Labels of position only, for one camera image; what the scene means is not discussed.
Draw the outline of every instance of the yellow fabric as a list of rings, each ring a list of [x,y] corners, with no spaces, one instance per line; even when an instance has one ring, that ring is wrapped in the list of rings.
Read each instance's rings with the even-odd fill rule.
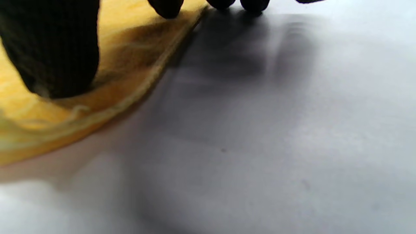
[[[65,100],[28,92],[1,48],[0,165],[80,140],[142,98],[205,7],[205,0],[185,0],[178,18],[165,20],[146,0],[102,0],[94,89]]]

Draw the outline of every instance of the dark object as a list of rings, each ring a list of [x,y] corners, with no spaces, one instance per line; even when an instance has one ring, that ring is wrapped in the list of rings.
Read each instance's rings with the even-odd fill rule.
[[[314,2],[321,2],[324,0],[296,0],[298,3],[302,3],[302,4],[309,4],[309,3],[314,3]]]
[[[156,13],[165,19],[176,18],[183,4],[183,0],[148,0],[148,2]]]
[[[259,13],[267,8],[270,0],[240,0],[240,2],[246,11]]]
[[[0,36],[26,87],[49,98],[88,90],[97,72],[99,0],[0,0]]]
[[[217,10],[226,10],[235,2],[235,0],[207,0],[207,2]]]

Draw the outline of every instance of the gray surface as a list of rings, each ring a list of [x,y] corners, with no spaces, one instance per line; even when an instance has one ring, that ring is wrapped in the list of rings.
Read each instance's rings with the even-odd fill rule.
[[[140,111],[2,169],[0,233],[416,233],[416,2],[239,9]]]

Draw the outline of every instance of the table surface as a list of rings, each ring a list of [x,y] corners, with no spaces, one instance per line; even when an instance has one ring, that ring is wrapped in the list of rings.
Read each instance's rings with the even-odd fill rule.
[[[148,101],[0,171],[2,234],[416,233],[416,1],[212,11]]]

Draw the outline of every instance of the dark spot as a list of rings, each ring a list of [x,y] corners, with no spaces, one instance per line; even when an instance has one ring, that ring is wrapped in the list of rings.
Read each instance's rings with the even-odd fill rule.
[[[301,181],[303,187],[305,188],[306,191],[310,191],[311,190],[311,185],[309,184],[309,182],[305,179],[303,179]]]

